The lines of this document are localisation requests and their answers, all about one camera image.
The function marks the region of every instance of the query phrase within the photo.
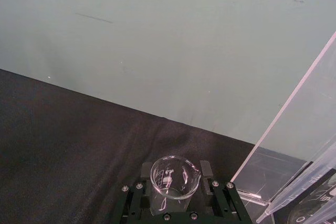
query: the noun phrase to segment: black table surface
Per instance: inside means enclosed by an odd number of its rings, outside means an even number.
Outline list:
[[[143,162],[208,160],[224,182],[252,147],[0,70],[0,223],[108,223]]]

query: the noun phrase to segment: bolt head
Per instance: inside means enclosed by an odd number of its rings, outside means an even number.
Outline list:
[[[213,181],[213,182],[212,182],[212,185],[213,185],[214,187],[217,187],[217,186],[219,186],[219,183],[218,183],[217,181]]]
[[[234,185],[231,182],[226,183],[226,187],[229,189],[234,188]]]
[[[190,218],[191,218],[192,220],[197,220],[197,218],[198,218],[197,213],[192,212],[192,213],[190,214]]]
[[[121,187],[121,190],[122,190],[122,191],[128,191],[128,189],[129,189],[129,188],[128,188],[128,186],[126,186],[126,185],[123,186],[123,187]]]
[[[170,220],[170,218],[171,218],[170,214],[164,214],[163,215],[164,220]]]
[[[137,183],[137,185],[135,187],[136,187],[136,189],[141,189],[143,187],[143,185],[141,183]]]

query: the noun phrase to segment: gray wall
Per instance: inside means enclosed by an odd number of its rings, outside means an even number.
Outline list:
[[[255,143],[335,0],[0,0],[0,68]]]

